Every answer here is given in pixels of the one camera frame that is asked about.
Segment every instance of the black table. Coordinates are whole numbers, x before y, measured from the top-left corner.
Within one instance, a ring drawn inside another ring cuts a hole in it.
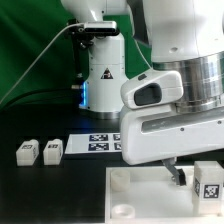
[[[106,167],[128,166],[121,153],[64,155],[59,166],[44,166],[49,140],[69,134],[119,132],[119,120],[82,116],[72,105],[16,106],[0,114],[0,223],[104,223]],[[25,140],[40,142],[32,167],[17,167],[16,150]],[[224,160],[223,150],[182,157]],[[143,164],[161,165],[160,162]]]

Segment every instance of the metal cylinder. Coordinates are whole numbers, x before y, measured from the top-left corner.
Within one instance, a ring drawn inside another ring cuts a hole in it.
[[[181,74],[184,95],[176,102],[179,113],[213,109],[223,94],[224,52],[186,61],[153,63],[155,70],[175,70]]]

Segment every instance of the blue light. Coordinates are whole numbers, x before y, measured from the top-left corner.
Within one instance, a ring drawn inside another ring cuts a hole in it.
[[[87,100],[86,100],[86,96],[87,96],[86,91],[87,91],[86,82],[84,82],[83,83],[83,92],[82,92],[83,101],[80,104],[80,106],[82,106],[82,107],[86,106],[86,102],[87,102]]]

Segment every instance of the white tray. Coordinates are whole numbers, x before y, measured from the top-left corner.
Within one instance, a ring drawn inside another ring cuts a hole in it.
[[[195,217],[192,204],[193,167],[182,167],[188,186],[176,186],[165,167],[107,168],[105,222],[111,223],[224,223],[224,217]],[[126,170],[130,173],[130,187],[118,192],[111,189],[111,172]],[[130,205],[135,218],[112,218],[117,205]]]

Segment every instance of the white block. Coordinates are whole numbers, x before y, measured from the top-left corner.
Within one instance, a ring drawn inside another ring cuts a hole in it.
[[[62,141],[59,139],[48,141],[44,149],[44,165],[59,165],[62,155]]]
[[[32,166],[39,155],[39,142],[37,140],[24,141],[16,151],[18,166]]]
[[[194,166],[192,202],[196,215],[220,215],[224,170],[214,161],[198,161]]]

